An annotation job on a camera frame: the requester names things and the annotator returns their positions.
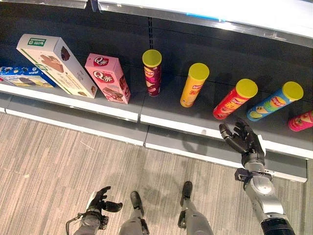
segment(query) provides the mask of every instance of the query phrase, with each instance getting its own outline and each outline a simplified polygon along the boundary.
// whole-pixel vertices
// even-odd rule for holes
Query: yellow chip can
[[[209,74],[209,68],[205,64],[195,63],[190,66],[188,78],[180,98],[180,104],[183,107],[188,108],[194,104]]]

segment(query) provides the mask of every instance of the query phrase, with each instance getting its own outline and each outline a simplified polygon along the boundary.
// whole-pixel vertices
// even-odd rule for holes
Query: red chip can
[[[241,79],[236,87],[215,107],[213,116],[216,119],[225,119],[228,115],[238,109],[247,100],[258,93],[258,87],[250,79]]]
[[[313,127],[313,110],[293,117],[288,121],[288,126],[293,131],[302,131]]]

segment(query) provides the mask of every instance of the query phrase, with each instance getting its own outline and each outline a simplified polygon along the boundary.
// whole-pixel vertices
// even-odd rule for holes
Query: store shelf
[[[224,141],[150,126],[145,146],[202,161],[242,167],[241,155]],[[307,161],[304,159],[267,152],[265,167],[267,172],[279,178],[298,182],[307,180]]]
[[[296,133],[287,125],[290,117],[312,109],[310,102],[294,102],[258,122],[252,122],[246,118],[247,106],[256,104],[269,95],[259,92],[227,119],[220,121],[213,117],[212,111],[233,86],[207,81],[195,104],[191,108],[184,108],[179,100],[186,78],[164,74],[162,79],[160,95],[145,99],[140,115],[142,123],[223,140],[219,124],[234,124],[237,117],[240,117],[249,123],[255,133],[262,135],[267,150],[313,159],[312,128]]]
[[[51,6],[65,6],[85,9],[88,0],[1,0],[4,2],[30,3]]]
[[[148,130],[147,125],[17,96],[6,113],[141,146]]]
[[[95,99],[91,99],[67,94],[59,87],[17,87],[5,81],[0,82],[0,92],[137,122],[146,94],[144,75],[142,70],[137,68],[125,67],[124,72],[131,90],[129,104],[107,101],[100,90],[97,91]]]
[[[9,105],[11,95],[0,93],[0,112],[5,113],[6,107]]]
[[[313,3],[309,1],[98,0],[98,8],[100,12],[199,24],[313,47]]]

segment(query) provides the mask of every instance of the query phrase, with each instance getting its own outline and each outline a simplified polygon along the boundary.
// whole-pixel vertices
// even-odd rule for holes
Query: pringles can
[[[162,55],[157,50],[147,50],[142,55],[146,84],[150,96],[158,96],[161,86]]]
[[[302,131],[313,127],[313,110],[291,118],[288,121],[288,126],[293,131]]]
[[[241,79],[213,110],[216,119],[225,119],[258,93],[258,86],[250,79]]]
[[[194,104],[209,74],[209,68],[205,64],[195,63],[190,66],[186,84],[180,98],[180,104],[183,107],[189,108]]]
[[[251,121],[258,121],[302,97],[303,89],[298,83],[286,82],[282,89],[277,90],[261,103],[249,109],[246,116]]]

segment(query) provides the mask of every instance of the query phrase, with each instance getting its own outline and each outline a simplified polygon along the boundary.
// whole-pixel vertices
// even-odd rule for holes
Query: cardboard box
[[[15,86],[55,87],[55,82],[37,67],[1,67],[0,77]]]
[[[118,58],[89,54],[85,68],[107,100],[128,103],[131,93]]]
[[[17,50],[66,93],[95,97],[96,85],[62,38],[24,34]]]

